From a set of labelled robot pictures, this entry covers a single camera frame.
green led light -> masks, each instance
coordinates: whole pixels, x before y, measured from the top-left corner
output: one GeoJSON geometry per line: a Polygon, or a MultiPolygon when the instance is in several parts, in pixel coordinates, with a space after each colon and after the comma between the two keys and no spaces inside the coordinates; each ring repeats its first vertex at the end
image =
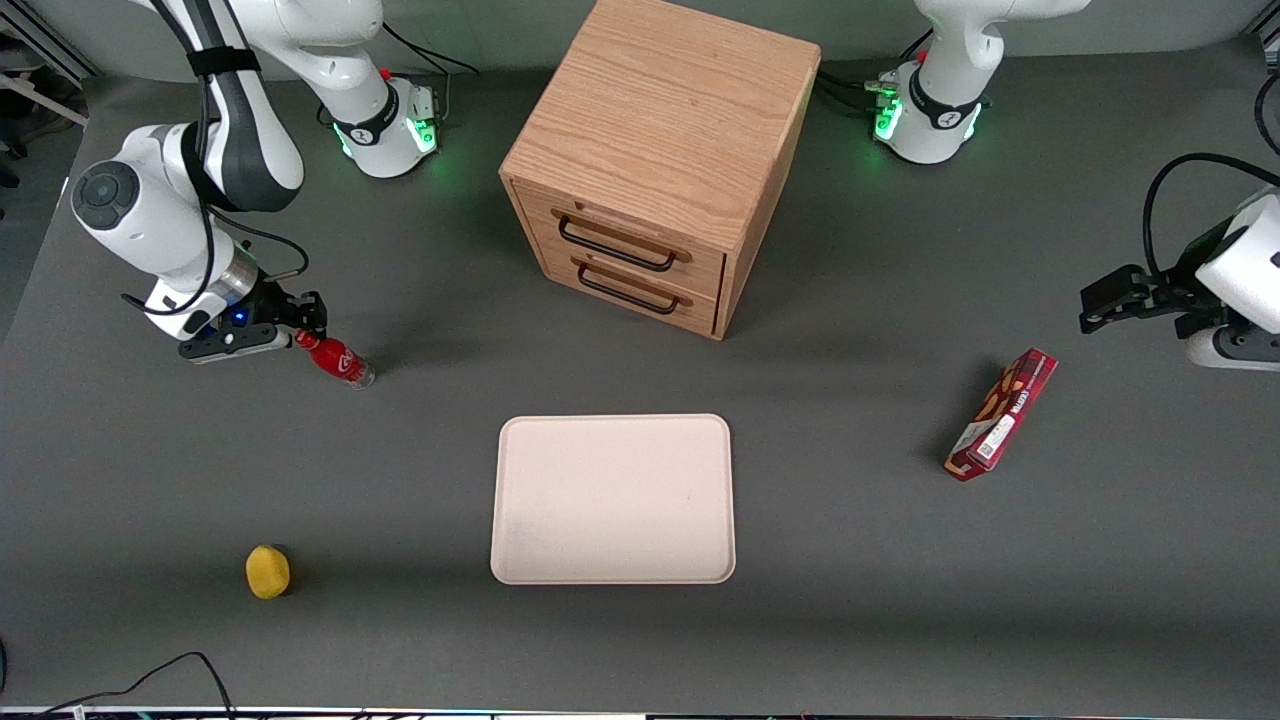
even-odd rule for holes
{"type": "Polygon", "coordinates": [[[410,135],[413,136],[413,142],[417,143],[417,149],[424,155],[435,150],[435,123],[431,120],[404,118],[404,127],[408,128],[410,135]]]}
{"type": "Polygon", "coordinates": [[[978,106],[973,109],[973,119],[969,120],[969,129],[964,131],[965,140],[973,137],[973,129],[978,127],[978,115],[980,114],[982,114],[982,102],[979,102],[978,106]]]}
{"type": "Polygon", "coordinates": [[[351,147],[347,147],[347,138],[343,137],[342,131],[338,129],[338,123],[333,124],[333,132],[338,136],[338,142],[342,142],[342,154],[351,158],[351,147]]]}
{"type": "Polygon", "coordinates": [[[893,131],[897,129],[897,120],[901,117],[902,101],[895,97],[876,118],[876,136],[887,142],[893,137],[893,131]]]}

barcode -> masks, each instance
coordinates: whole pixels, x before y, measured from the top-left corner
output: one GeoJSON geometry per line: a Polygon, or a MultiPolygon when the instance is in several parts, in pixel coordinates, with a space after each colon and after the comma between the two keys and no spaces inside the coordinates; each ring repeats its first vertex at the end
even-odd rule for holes
{"type": "Polygon", "coordinates": [[[991,460],[1000,446],[1004,445],[1005,438],[1009,437],[1009,430],[1014,429],[1014,418],[1010,415],[1004,415],[996,421],[996,427],[991,428],[991,433],[987,434],[987,439],[978,446],[978,455],[983,460],[991,460]]]}

red bottle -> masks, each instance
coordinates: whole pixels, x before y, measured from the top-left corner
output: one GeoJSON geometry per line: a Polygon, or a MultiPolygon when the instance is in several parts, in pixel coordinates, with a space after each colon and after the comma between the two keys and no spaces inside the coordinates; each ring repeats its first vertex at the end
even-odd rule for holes
{"type": "Polygon", "coordinates": [[[301,329],[293,333],[293,340],[298,341],[302,350],[311,354],[311,360],[325,373],[339,380],[346,380],[356,389],[365,389],[374,384],[376,378],[374,369],[342,341],[332,337],[320,340],[301,329]]]}

drawer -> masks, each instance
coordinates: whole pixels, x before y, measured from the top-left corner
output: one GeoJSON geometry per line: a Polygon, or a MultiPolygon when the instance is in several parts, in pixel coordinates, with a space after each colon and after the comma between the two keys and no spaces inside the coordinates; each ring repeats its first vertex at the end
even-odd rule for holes
{"type": "Polygon", "coordinates": [[[556,247],[543,250],[543,261],[547,277],[563,286],[701,336],[716,327],[714,299],[640,277],[607,256],[556,247]]]}
{"type": "Polygon", "coordinates": [[[718,297],[724,254],[640,228],[581,202],[515,183],[538,247],[590,252],[635,277],[653,278],[705,297],[718,297]]]}

gray tabletop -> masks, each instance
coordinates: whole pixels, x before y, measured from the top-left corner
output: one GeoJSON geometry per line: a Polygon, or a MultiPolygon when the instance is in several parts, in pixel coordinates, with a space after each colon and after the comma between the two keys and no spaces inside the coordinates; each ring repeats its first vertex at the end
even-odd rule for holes
{"type": "MultiPolygon", "coordinates": [[[[383,182],[305,86],[270,88],[307,182],[252,222],[311,251],[289,287],[372,359],[367,392],[298,351],[180,361],[116,297],[151,281],[61,204],[0,365],[9,703],[204,650],[239,705],[1280,714],[1280,379],[1190,365],[1169,320],[1075,319],[1079,288],[1140,258],[1166,160],[1275,163],[1256,44],[1010,60],[937,168],[815,102],[723,343],[539,274],[495,172],[547,77],[460,79],[443,152],[383,182]],[[942,456],[1029,346],[1057,374],[1000,468],[955,482],[942,456]],[[733,430],[727,583],[490,577],[507,419],[684,411],[733,430]],[[293,596],[248,593],[257,543],[292,551],[293,596]]],[[[192,86],[91,96],[77,172],[195,117],[192,86]]],[[[1254,188],[1181,172],[1164,256],[1254,188]]],[[[187,667],[134,701],[216,696],[187,667]]]]}

